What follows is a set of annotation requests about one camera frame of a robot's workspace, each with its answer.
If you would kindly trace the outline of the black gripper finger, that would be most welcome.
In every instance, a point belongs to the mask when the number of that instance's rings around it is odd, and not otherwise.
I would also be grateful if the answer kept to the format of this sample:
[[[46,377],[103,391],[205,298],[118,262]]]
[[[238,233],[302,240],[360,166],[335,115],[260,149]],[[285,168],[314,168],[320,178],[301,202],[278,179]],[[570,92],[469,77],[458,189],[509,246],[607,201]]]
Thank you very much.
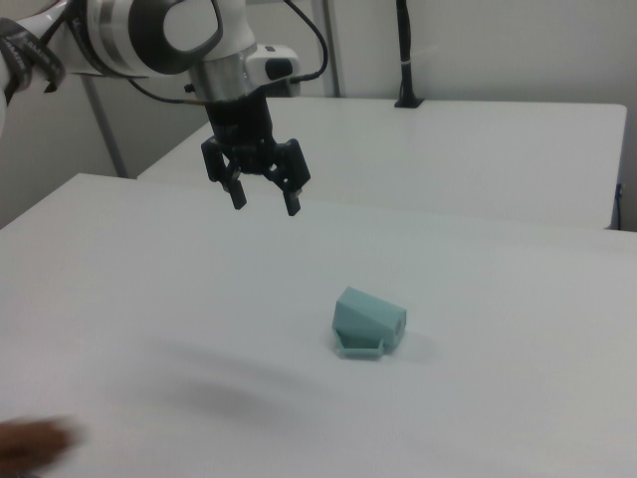
[[[289,216],[301,210],[300,194],[311,174],[303,151],[296,139],[275,143],[270,147],[265,177],[282,191]]]
[[[231,155],[230,149],[215,137],[201,144],[203,159],[211,182],[218,182],[230,195],[233,207],[240,210],[247,204],[246,195],[240,181],[241,167]]]

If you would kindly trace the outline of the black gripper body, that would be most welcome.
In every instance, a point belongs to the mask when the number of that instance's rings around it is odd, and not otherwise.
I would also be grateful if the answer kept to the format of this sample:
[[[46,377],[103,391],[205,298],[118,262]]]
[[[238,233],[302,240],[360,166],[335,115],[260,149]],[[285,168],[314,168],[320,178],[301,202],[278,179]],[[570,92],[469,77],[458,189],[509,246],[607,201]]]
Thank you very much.
[[[205,107],[213,135],[205,141],[209,175],[265,175],[276,144],[266,96],[252,93]]]

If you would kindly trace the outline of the person's hand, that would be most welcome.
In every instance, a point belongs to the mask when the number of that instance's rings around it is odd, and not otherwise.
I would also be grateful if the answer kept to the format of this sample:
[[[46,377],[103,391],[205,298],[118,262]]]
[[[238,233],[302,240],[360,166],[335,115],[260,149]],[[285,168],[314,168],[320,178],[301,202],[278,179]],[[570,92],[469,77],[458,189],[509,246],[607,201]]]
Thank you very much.
[[[77,432],[59,419],[1,423],[1,476],[15,477],[50,467],[77,443]]]

